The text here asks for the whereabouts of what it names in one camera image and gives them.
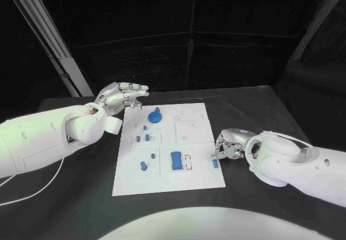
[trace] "blue rectangular block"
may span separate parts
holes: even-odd
[[[170,157],[171,157],[171,169],[181,170],[183,169],[181,153],[178,151],[174,151],[170,153]]]

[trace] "black tabletop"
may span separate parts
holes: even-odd
[[[93,97],[44,99],[38,112],[83,105]],[[222,129],[273,131],[308,142],[269,86],[181,92],[152,92],[142,105],[204,103],[213,137]],[[124,111],[116,115],[124,118]],[[132,220],[184,207],[249,210],[341,240],[346,208],[302,194],[292,186],[265,184],[245,159],[222,159],[223,188],[112,196],[119,135],[103,133],[96,143],[64,158],[49,187],[33,198],[0,206],[0,239],[95,240]],[[49,182],[60,161],[17,175],[0,188],[0,202],[33,194]]]

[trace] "silver robotic hand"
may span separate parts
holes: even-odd
[[[302,193],[346,207],[346,152],[312,147],[276,132],[223,129],[210,159],[245,157],[249,171],[269,185],[291,184]]]
[[[43,111],[0,124],[0,178],[43,168],[95,143],[106,131],[118,134],[122,121],[112,117],[129,106],[141,110],[137,97],[148,87],[109,84],[95,101]]]

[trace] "white board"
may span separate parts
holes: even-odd
[[[149,123],[148,114],[155,107],[161,121]],[[171,152],[181,154],[183,169],[171,168]],[[112,196],[224,188],[219,160],[217,168],[210,160],[213,153],[214,139],[203,103],[142,106],[141,111],[126,107]]]

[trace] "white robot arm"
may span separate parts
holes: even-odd
[[[112,117],[129,106],[141,110],[137,97],[148,87],[132,83],[109,84],[95,101],[31,115],[0,124],[0,178],[43,168],[95,143],[103,131],[118,134],[122,121]]]
[[[299,149],[291,140],[308,147]],[[346,152],[312,147],[271,131],[256,135],[243,129],[223,129],[210,159],[242,157],[266,184],[291,184],[307,195],[346,207]]]

